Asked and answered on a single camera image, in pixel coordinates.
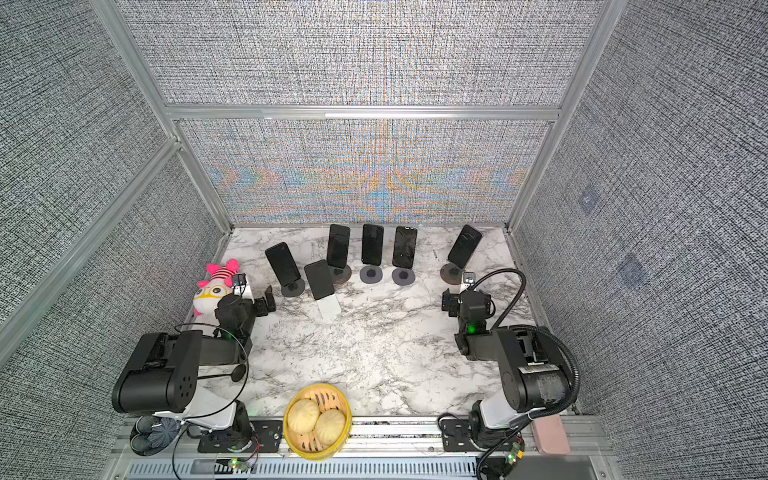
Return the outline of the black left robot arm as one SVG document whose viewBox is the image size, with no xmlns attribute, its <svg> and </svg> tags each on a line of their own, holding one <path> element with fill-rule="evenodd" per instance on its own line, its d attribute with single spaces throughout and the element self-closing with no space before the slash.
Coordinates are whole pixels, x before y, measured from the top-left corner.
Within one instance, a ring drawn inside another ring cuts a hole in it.
<svg viewBox="0 0 768 480">
<path fill-rule="evenodd" d="M 271 287 L 255 299 L 232 293 L 215 309 L 219 323 L 211 326 L 212 335 L 199 329 L 201 322 L 180 324 L 175 335 L 142 335 L 113 387 L 114 410 L 172 418 L 220 431 L 227 439 L 249 440 L 252 426 L 244 404 L 199 386 L 199 369 L 232 365 L 235 380 L 246 382 L 255 320 L 276 309 Z"/>
</svg>

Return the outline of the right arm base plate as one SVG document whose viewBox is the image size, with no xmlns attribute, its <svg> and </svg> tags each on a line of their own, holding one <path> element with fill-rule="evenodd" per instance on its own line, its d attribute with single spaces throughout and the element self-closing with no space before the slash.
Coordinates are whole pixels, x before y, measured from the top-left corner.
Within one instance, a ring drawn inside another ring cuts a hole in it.
<svg viewBox="0 0 768 480">
<path fill-rule="evenodd" d="M 481 449 L 471 437 L 470 422 L 466 418 L 445 417 L 438 421 L 443 450 L 448 453 L 473 453 Z"/>
</svg>

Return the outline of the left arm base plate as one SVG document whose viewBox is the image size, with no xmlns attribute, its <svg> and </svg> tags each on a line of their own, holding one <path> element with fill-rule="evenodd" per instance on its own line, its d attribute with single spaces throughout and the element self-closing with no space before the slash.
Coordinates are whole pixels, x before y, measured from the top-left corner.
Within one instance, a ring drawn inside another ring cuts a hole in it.
<svg viewBox="0 0 768 480">
<path fill-rule="evenodd" d="M 203 434 L 197 452 L 204 454 L 278 453 L 283 424 L 278 419 L 251 419 L 251 434 L 242 436 L 233 429 Z"/>
</svg>

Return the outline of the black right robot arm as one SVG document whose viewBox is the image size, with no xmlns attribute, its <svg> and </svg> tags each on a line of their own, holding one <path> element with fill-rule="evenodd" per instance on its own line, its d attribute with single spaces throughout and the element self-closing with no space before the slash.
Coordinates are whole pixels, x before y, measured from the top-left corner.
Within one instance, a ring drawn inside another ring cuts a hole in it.
<svg viewBox="0 0 768 480">
<path fill-rule="evenodd" d="M 495 312 L 491 296 L 475 290 L 445 290 L 441 310 L 458 321 L 454 339 L 469 361 L 497 365 L 500 390 L 473 404 L 467 419 L 471 442 L 488 449 L 536 419 L 558 415 L 578 397 L 581 377 L 574 355 L 541 327 L 487 326 Z"/>
</svg>

